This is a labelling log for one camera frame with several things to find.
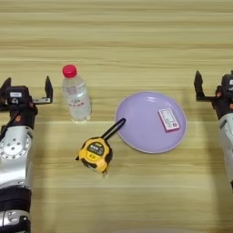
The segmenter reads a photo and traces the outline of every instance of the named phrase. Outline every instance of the metal bracket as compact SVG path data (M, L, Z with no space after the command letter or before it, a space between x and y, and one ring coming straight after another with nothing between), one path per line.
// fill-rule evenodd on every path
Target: metal bracket
M33 103L35 105L46 105L53 103L54 89L52 87L49 76L46 78L45 92L46 92L46 97L33 99Z

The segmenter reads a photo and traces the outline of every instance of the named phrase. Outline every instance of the small box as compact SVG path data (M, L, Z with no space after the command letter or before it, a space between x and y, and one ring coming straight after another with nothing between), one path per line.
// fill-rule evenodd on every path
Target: small box
M170 108L160 109L158 113L167 132L179 130L179 124Z

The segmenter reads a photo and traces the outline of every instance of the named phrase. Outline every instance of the plate rim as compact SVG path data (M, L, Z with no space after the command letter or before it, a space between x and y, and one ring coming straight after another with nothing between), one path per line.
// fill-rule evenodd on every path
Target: plate rim
M179 109L181 110L184 118L185 118L185 129L184 129L184 134L183 136L179 139L179 141L172 147L170 147L169 149L166 149L166 150L161 150L161 151L158 151L158 152L152 152L152 151L146 151L146 150L142 150L142 149L139 149L137 147L134 147L132 146L130 143L128 143L124 138L123 136L121 135L120 133L120 130L117 132L119 134L119 136L121 137L121 139L126 143L128 144L130 147L134 148L135 150L137 151L140 151L140 152L143 152L143 153L147 153L147 154L162 154L162 153L166 153L174 148L176 148L179 144L181 144L181 142L184 140L185 138L185 135L187 133L187 117L186 117L186 114L185 114L185 111L183 110L183 108L177 103L177 101L175 101L173 98L171 98L170 96L167 96L161 92L157 92L157 91L139 91L139 92L136 92L132 95L129 95L127 97L125 97L117 106L117 109L116 109L116 112L115 112L115 121L117 121L117 111L118 109L120 108L120 106L123 104L123 102L125 102L128 98L132 97L132 96L135 96L135 95L138 95L138 94L143 94L143 93L155 93L155 94L160 94L161 96L165 96L166 98L172 100L178 107Z

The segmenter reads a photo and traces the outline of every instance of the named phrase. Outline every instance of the cable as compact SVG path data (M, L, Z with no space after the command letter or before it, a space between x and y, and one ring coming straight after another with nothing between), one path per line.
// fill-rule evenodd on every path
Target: cable
M110 127L101 137L104 140L108 140L126 123L126 121L127 120L125 118L121 118L112 127Z
M17 110L16 113L13 115L13 117L11 117L11 119L8 121L8 123L5 125L4 130L2 132L2 134L0 135L0 141L2 141L2 139L5 136L5 132L6 130L10 127L10 125L15 121L15 119L17 118L17 116L20 114L21 110Z

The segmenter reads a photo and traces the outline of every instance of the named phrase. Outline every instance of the red bottle cap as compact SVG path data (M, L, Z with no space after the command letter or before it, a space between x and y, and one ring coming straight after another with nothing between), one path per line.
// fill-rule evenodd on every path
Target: red bottle cap
M67 65L63 67L63 75L66 78L72 78L76 76L76 74L77 74L77 70L74 65Z

